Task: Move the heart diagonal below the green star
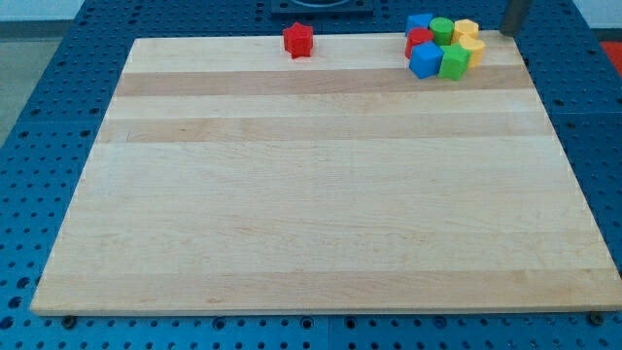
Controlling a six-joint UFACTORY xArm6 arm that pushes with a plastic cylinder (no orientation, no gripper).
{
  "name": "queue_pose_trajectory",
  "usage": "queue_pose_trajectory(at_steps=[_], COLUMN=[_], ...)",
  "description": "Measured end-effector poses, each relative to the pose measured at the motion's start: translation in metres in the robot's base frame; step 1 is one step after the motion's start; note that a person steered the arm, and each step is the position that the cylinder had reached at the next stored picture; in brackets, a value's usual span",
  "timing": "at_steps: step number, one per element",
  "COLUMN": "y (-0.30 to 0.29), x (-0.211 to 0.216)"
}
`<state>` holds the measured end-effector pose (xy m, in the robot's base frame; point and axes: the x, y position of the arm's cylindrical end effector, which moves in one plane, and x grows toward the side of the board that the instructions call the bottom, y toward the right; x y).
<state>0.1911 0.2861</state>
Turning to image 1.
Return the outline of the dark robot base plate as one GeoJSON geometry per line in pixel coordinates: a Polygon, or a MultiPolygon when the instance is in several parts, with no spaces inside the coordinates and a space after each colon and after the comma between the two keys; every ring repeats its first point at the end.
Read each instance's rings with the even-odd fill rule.
{"type": "Polygon", "coordinates": [[[372,0],[269,0],[273,16],[372,14],[372,0]]]}

